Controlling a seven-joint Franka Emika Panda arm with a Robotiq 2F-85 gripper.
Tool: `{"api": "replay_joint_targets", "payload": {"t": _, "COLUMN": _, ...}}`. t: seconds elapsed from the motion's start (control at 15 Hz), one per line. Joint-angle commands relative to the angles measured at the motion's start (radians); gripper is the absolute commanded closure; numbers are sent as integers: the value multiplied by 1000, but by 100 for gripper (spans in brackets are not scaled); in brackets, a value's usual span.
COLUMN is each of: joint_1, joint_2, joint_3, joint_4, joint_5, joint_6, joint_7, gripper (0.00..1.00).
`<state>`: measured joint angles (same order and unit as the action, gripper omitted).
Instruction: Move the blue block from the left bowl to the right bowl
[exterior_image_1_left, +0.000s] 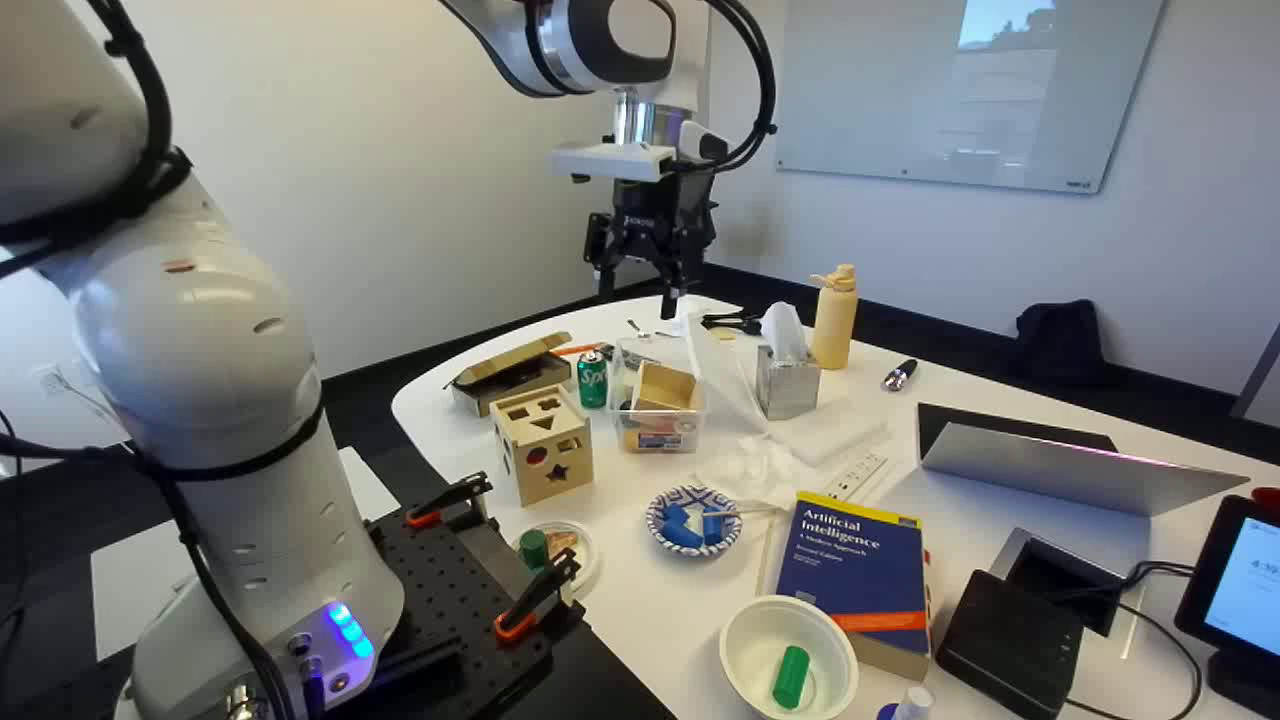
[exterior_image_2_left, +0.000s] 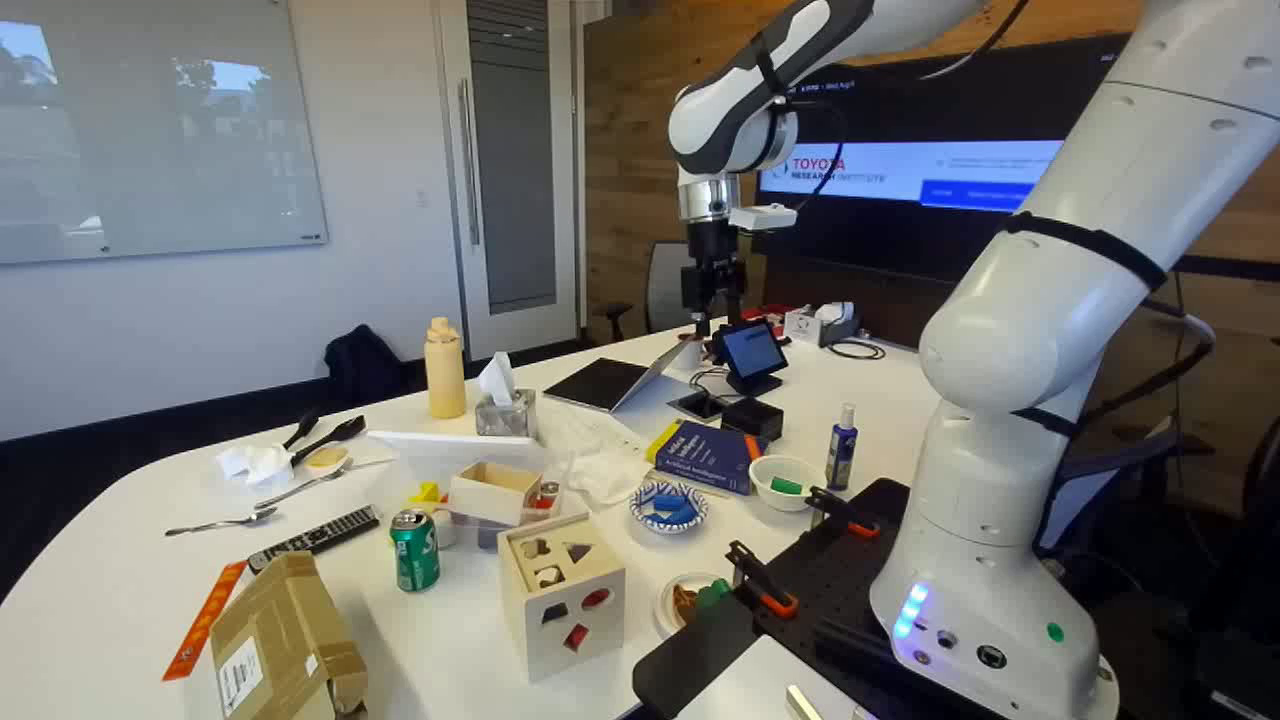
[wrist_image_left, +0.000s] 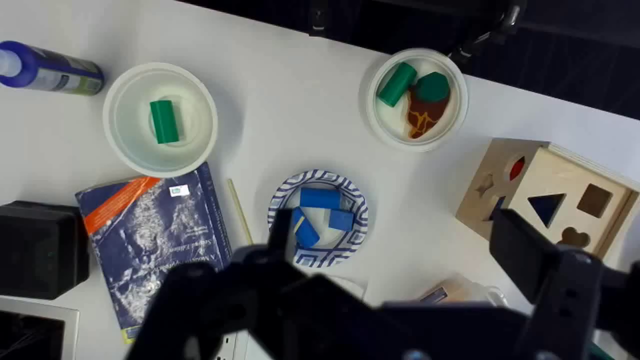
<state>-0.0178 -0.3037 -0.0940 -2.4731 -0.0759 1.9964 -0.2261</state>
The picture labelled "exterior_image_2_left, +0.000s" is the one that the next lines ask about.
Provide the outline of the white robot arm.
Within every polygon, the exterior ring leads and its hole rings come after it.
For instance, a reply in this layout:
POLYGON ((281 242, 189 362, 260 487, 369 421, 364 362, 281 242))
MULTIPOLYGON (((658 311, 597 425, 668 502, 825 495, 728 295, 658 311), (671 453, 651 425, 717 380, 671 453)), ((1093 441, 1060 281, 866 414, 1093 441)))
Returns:
POLYGON ((1038 562, 1118 328, 1280 139, 1280 0, 1147 0, 1030 200, 924 323, 941 408, 870 589, 899 667, 1012 720, 1114 720, 1093 615, 1038 562))

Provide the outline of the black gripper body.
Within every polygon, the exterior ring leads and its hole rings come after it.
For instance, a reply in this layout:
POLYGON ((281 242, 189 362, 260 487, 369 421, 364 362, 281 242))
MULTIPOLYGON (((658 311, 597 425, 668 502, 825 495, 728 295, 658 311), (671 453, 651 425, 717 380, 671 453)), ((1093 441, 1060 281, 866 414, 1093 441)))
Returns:
POLYGON ((703 320, 717 309, 742 311, 743 262, 735 254, 735 230, 724 219, 690 230, 694 265, 679 271, 685 309, 703 320))

